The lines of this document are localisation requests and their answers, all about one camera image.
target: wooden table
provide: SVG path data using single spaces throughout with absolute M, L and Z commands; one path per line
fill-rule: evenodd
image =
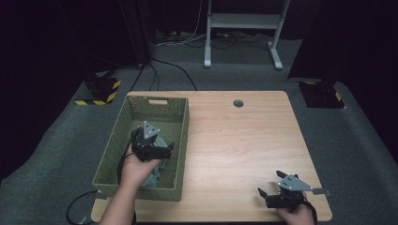
M 138 221 L 278 221 L 257 192 L 277 194 L 276 171 L 297 173 L 320 188 L 289 99 L 281 91 L 133 92 L 188 98 L 190 127 L 181 202 L 136 200 Z M 241 108 L 234 106 L 242 100 Z M 307 192 L 318 220 L 331 219 L 325 195 Z M 97 199 L 99 221 L 107 200 Z

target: woven plastic basket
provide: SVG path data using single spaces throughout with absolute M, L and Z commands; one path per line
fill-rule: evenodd
M 157 187 L 141 187 L 137 199 L 181 201 L 185 156 L 190 120 L 187 98 L 127 96 L 115 122 L 93 179 L 93 185 L 108 197 L 113 197 L 117 183 L 117 165 L 129 141 L 131 132 L 144 121 L 161 129 L 166 142 L 175 143 L 173 154 L 161 170 Z

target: white cable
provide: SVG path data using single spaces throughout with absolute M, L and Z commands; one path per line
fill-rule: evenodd
M 185 40 L 179 41 L 179 42 L 173 42 L 173 41 L 164 42 L 164 43 L 157 44 L 157 45 L 155 45 L 154 47 L 159 47 L 159 46 L 163 46 L 163 45 L 179 45 L 179 44 L 185 44 L 185 43 L 189 43 L 189 42 L 191 42 L 191 41 L 194 41 L 194 40 L 196 40 L 196 39 L 198 39 L 198 38 L 203 37 L 203 36 L 200 36 L 200 37 L 196 37 L 196 38 L 194 38 L 194 39 L 191 39 L 191 38 L 193 38 L 193 36 L 196 34 L 196 31 L 197 31 L 197 29 L 198 29 L 198 27 L 199 27 L 200 14 L 201 14 L 201 12 L 202 12 L 202 1 L 203 1 L 203 0 L 200 0 L 199 15 L 198 15 L 198 20 L 197 20 L 197 22 L 196 22 L 195 31 L 193 31 L 193 34 L 192 34 L 188 39 L 185 39 Z

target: white desk frame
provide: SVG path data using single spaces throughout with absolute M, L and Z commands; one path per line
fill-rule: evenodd
M 274 29 L 275 35 L 268 43 L 275 68 L 282 70 L 282 62 L 276 51 L 279 35 L 281 34 L 286 11 L 290 0 L 284 0 L 281 14 L 262 15 L 262 14 L 234 14 L 234 13 L 211 13 L 212 0 L 208 0 L 207 11 L 207 38 L 205 46 L 205 68 L 211 67 L 211 40 L 210 31 L 212 27 L 221 28 L 252 28 L 252 29 Z

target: gray carpet floor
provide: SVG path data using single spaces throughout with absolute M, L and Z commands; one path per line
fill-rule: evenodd
M 213 44 L 226 47 L 231 42 Z M 333 218 L 324 224 L 398 224 L 397 165 L 347 87 L 335 85 L 344 109 L 309 109 L 297 85 L 303 79 L 286 79 L 299 45 L 300 40 L 280 40 L 282 71 L 274 69 L 265 42 L 213 49 L 211 68 L 203 68 L 204 48 L 162 46 L 153 48 L 153 57 L 185 68 L 198 90 L 286 92 L 322 186 L 331 191 L 328 201 Z M 152 65 L 159 74 L 160 91 L 193 90 L 179 68 Z M 69 103 L 34 155 L 2 181 L 0 224 L 68 224 L 69 204 L 94 189 L 91 182 L 105 144 L 138 74 L 139 70 L 127 68 L 115 72 L 121 85 L 112 104 Z M 133 91 L 147 91 L 153 79 L 151 67 L 146 66 Z M 152 90 L 157 89 L 155 82 Z M 91 195 L 75 203 L 70 218 L 76 223 L 90 220 L 93 201 Z

